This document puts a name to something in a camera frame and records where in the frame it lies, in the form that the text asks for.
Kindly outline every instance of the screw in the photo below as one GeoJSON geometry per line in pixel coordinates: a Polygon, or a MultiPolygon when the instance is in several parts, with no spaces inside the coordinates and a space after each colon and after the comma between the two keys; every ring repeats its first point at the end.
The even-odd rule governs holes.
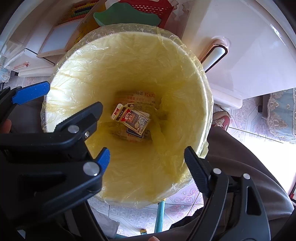
{"type": "Polygon", "coordinates": [[[77,125],[70,125],[68,127],[68,131],[73,134],[77,133],[79,131],[79,127],[77,125]]]}
{"type": "Polygon", "coordinates": [[[87,132],[84,133],[84,137],[85,137],[85,139],[89,138],[89,136],[90,136],[90,135],[89,135],[89,131],[87,131],[87,132]]]}
{"type": "Polygon", "coordinates": [[[213,169],[213,172],[214,172],[215,174],[219,175],[219,174],[221,174],[222,171],[221,171],[219,168],[214,168],[214,169],[213,169]]]}
{"type": "Polygon", "coordinates": [[[247,180],[249,180],[249,179],[251,178],[250,175],[247,174],[247,173],[244,173],[244,174],[243,174],[243,177],[244,177],[245,179],[247,179],[247,180]]]}
{"type": "Polygon", "coordinates": [[[88,161],[83,165],[83,171],[88,176],[96,176],[100,172],[100,167],[93,161],[88,161]]]}

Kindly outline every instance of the drawer handle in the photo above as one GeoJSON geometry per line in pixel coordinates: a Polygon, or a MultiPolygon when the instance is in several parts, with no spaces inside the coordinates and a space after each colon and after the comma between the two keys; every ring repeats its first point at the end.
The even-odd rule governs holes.
{"type": "Polygon", "coordinates": [[[209,48],[199,57],[205,72],[208,72],[226,54],[228,46],[220,39],[214,40],[209,48]]]}
{"type": "Polygon", "coordinates": [[[22,68],[22,67],[27,68],[29,65],[30,65],[30,64],[29,64],[28,62],[25,62],[25,63],[23,63],[23,64],[20,64],[20,65],[15,66],[14,69],[13,69],[13,71],[18,70],[18,69],[20,69],[20,68],[22,68]]]}

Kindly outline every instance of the blue grip pad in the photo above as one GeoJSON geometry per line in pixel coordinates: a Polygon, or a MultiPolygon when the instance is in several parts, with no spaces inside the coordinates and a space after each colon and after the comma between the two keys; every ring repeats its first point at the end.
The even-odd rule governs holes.
{"type": "Polygon", "coordinates": [[[103,149],[101,150],[101,152],[96,158],[96,163],[101,165],[103,173],[105,173],[109,165],[109,162],[110,162],[110,151],[106,147],[103,147],[103,149]]]}
{"type": "Polygon", "coordinates": [[[13,104],[24,104],[30,100],[46,95],[50,90],[50,84],[47,81],[30,85],[17,90],[15,96],[12,97],[13,104]]]}

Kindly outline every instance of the yellow plastic bag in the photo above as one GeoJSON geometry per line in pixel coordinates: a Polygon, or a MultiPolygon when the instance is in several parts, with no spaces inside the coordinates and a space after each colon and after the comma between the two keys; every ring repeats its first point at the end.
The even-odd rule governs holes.
{"type": "Polygon", "coordinates": [[[183,161],[192,146],[207,153],[213,98],[197,57],[172,33],[140,24],[100,27],[87,34],[57,64],[43,104],[43,128],[55,126],[100,101],[103,114],[86,141],[92,156],[111,153],[96,196],[109,204],[144,207],[176,193],[191,179],[183,161]],[[119,92],[155,94],[147,127],[151,139],[130,142],[113,135],[119,92]]]}

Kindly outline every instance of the finger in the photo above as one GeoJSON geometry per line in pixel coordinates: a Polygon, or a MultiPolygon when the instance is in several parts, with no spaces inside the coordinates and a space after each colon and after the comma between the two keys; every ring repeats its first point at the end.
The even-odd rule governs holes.
{"type": "Polygon", "coordinates": [[[157,237],[152,236],[148,241],[160,241],[157,237]]]}
{"type": "Polygon", "coordinates": [[[11,120],[6,120],[0,127],[0,133],[2,134],[9,133],[10,129],[11,129],[11,120]]]}

